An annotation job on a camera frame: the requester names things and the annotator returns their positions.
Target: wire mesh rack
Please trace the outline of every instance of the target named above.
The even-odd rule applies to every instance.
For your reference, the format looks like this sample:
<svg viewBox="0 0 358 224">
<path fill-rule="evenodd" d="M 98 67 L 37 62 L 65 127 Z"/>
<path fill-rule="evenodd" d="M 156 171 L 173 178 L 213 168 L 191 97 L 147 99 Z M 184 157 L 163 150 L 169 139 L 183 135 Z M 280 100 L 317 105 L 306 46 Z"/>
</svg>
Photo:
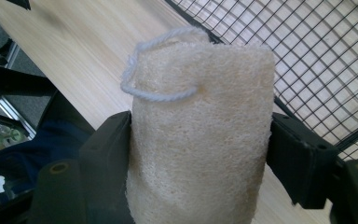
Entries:
<svg viewBox="0 0 358 224">
<path fill-rule="evenodd" d="M 215 42 L 270 46 L 276 103 L 358 160 L 358 1 L 166 2 Z"/>
</svg>

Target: white string loop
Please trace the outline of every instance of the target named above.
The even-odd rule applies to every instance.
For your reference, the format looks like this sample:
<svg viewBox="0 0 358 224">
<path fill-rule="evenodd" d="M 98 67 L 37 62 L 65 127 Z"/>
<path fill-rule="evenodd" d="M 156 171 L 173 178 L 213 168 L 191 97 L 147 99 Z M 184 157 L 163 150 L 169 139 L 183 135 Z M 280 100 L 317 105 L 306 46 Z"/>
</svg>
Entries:
<svg viewBox="0 0 358 224">
<path fill-rule="evenodd" d="M 187 97 L 194 95 L 198 91 L 197 85 L 189 88 L 188 90 L 180 91 L 172 94 L 160 94 L 160 93 L 154 93 L 148 91 L 141 91 L 130 85 L 130 81 L 135 71 L 135 67 L 138 63 L 138 56 L 141 52 L 155 48 L 156 46 L 164 43 L 165 41 L 171 38 L 184 36 L 184 35 L 196 35 L 200 38 L 200 40 L 209 39 L 208 35 L 201 29 L 189 26 L 189 27 L 173 29 L 165 35 L 158 36 L 157 38 L 152 39 L 145 43 L 139 43 L 136 46 L 133 54 L 128 59 L 127 69 L 124 71 L 122 75 L 120 88 L 128 94 L 131 94 L 133 96 L 151 102 L 173 102 L 173 101 L 183 100 Z"/>
</svg>

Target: beige sponge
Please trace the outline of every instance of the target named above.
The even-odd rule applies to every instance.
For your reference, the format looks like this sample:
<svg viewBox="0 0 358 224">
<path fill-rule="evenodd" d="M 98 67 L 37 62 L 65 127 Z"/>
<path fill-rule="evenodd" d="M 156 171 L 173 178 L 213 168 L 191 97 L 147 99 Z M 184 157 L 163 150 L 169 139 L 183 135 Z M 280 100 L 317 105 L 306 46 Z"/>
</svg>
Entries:
<svg viewBox="0 0 358 224">
<path fill-rule="evenodd" d="M 273 105 L 267 48 L 167 41 L 140 53 L 132 83 L 173 94 L 134 97 L 127 198 L 137 224 L 250 223 Z"/>
</svg>

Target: wooden table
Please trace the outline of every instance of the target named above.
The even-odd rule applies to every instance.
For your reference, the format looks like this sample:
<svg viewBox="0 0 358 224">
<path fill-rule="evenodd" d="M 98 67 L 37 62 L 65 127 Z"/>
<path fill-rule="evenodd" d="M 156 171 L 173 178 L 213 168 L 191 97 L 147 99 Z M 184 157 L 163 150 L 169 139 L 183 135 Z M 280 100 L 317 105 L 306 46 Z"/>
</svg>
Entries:
<svg viewBox="0 0 358 224">
<path fill-rule="evenodd" d="M 0 0 L 0 25 L 75 108 L 98 128 L 131 109 L 119 83 L 135 45 L 186 25 L 162 0 Z M 328 223 L 328 211 L 293 207 L 266 168 L 253 223 Z"/>
</svg>

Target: natural loofah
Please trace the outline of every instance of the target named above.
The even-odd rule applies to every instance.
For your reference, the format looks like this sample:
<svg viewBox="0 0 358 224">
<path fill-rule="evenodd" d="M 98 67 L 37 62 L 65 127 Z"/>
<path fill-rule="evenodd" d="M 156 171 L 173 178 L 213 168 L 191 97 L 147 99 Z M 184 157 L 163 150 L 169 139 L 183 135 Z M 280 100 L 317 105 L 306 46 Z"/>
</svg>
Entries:
<svg viewBox="0 0 358 224">
<path fill-rule="evenodd" d="M 137 224 L 250 223 L 273 105 L 272 52 L 166 41 L 140 52 L 131 80 L 174 102 L 134 97 L 127 198 Z"/>
</svg>

